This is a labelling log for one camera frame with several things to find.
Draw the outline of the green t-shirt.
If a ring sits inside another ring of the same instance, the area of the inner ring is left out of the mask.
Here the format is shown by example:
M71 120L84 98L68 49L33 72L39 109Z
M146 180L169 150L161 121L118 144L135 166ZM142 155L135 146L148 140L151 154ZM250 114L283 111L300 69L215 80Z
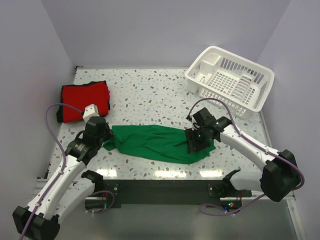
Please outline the green t-shirt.
M185 131L162 125L113 125L113 137L103 148L121 154L166 163L190 165L210 156L214 143L199 152L188 153Z

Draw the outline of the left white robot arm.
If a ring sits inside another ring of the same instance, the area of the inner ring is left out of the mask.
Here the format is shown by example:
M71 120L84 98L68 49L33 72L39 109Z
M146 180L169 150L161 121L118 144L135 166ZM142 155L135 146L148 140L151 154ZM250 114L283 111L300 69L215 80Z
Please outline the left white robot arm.
M71 141L60 166L40 192L25 207L18 206L13 214L20 236L30 240L53 240L63 219L86 197L104 192L103 176L87 170L88 163L112 138L106 119L92 116L85 129Z

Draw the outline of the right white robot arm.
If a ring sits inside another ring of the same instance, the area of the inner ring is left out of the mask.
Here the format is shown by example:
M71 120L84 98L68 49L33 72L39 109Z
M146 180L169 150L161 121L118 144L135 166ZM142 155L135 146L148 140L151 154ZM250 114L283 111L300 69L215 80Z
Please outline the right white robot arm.
M257 141L238 129L233 120L224 116L215 118L205 107L188 115L187 120L192 124L185 130L188 153L200 152L218 141L238 151L260 170L259 174L249 174L238 168L227 174L222 179L227 196L233 197L239 191L257 191L280 202L303 182L292 152L278 151Z

